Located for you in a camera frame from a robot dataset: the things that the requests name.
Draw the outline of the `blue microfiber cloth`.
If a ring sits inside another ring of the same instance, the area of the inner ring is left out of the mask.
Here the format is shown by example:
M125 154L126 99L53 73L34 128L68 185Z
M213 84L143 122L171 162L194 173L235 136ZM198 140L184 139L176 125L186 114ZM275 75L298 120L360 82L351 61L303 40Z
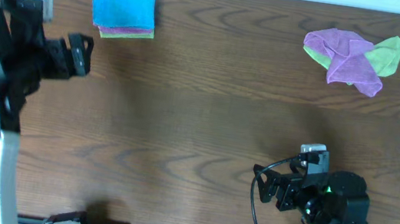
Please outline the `blue microfiber cloth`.
M92 20L109 28L154 29L156 0L92 0Z

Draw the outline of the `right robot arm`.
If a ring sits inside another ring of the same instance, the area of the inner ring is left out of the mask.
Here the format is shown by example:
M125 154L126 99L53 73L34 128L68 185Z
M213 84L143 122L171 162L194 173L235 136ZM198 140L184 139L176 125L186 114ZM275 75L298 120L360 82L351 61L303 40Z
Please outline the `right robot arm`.
M298 210L302 224L368 224L370 198L365 180L352 172L329 173L316 165L292 162L290 173L277 173L274 165L256 164L253 186L260 200L276 197L280 211Z

